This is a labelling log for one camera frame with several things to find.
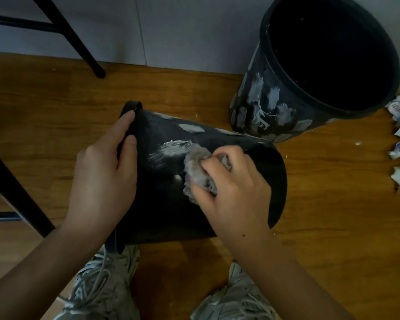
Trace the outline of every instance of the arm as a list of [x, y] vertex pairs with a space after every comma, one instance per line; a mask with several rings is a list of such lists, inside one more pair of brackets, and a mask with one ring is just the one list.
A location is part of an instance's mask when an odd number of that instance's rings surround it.
[[117, 146], [134, 117], [128, 112], [78, 154], [63, 224], [0, 279], [0, 320], [40, 319], [130, 208], [136, 193], [136, 139], [127, 137], [119, 161]]
[[285, 320], [352, 320], [331, 295], [302, 268], [268, 228], [271, 188], [252, 159], [238, 146], [218, 148], [226, 154], [228, 172], [217, 158], [203, 161], [218, 195], [191, 182], [192, 193], [213, 230]]

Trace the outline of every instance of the cleaning cloth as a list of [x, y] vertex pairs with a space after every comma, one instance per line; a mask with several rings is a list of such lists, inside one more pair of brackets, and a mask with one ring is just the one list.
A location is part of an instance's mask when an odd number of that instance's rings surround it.
[[[184, 171], [186, 172], [186, 175], [183, 191], [184, 194], [188, 196], [190, 202], [197, 205], [198, 203], [191, 192], [190, 178], [193, 180], [194, 183], [205, 189], [213, 196], [216, 196], [216, 194], [218, 194], [216, 185], [213, 182], [212, 178], [200, 165], [201, 161], [207, 160], [210, 157], [212, 157], [212, 153], [207, 148], [201, 147], [198, 144], [193, 144], [190, 147], [189, 153], [185, 156]], [[231, 165], [229, 164], [228, 157], [226, 155], [217, 155], [216, 158], [218, 158], [222, 165], [224, 165], [227, 171], [231, 171]]]

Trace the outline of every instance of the wall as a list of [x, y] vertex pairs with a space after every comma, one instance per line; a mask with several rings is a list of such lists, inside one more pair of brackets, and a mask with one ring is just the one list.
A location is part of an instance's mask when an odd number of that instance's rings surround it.
[[[54, 0], [102, 61], [243, 73], [273, 0]], [[400, 57], [400, 0], [355, 0], [384, 26]], [[0, 0], [0, 14], [47, 20], [32, 0]], [[64, 37], [0, 26], [0, 52], [78, 58]]]

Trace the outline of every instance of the stool leg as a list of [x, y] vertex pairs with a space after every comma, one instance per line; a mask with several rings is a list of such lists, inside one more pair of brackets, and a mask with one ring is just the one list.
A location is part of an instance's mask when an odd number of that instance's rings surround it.
[[65, 17], [52, 0], [33, 0], [37, 6], [44, 12], [49, 20], [59, 29], [59, 32], [68, 40], [71, 46], [77, 51], [82, 59], [90, 66], [96, 77], [104, 78], [105, 71], [93, 58], [92, 54], [80, 40], [74, 30], [71, 28]]
[[42, 237], [55, 227], [0, 159], [0, 194]]

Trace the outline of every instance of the person's right arm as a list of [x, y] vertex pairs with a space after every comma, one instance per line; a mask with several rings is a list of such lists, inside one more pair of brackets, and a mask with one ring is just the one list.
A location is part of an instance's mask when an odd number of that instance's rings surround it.
[[202, 162], [218, 195], [191, 182], [192, 193], [210, 225], [237, 262], [284, 320], [347, 320], [354, 317], [296, 261], [268, 227], [271, 188], [239, 146], [218, 148], [228, 172], [216, 157]]

